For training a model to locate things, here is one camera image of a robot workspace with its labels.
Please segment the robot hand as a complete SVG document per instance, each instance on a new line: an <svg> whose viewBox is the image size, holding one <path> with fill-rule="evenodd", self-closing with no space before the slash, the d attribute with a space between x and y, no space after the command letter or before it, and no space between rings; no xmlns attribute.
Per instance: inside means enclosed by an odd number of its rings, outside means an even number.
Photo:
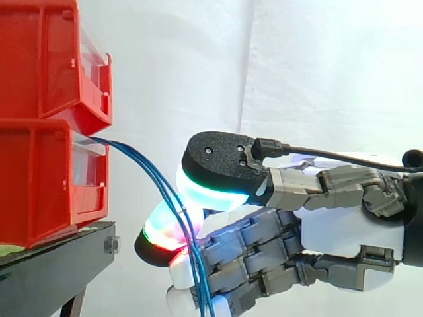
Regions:
<svg viewBox="0 0 423 317"><path fill-rule="evenodd" d="M316 281L367 291L408 261L413 167L205 131L190 138L173 208L136 254L169 269L175 316L241 316Z"/></svg>

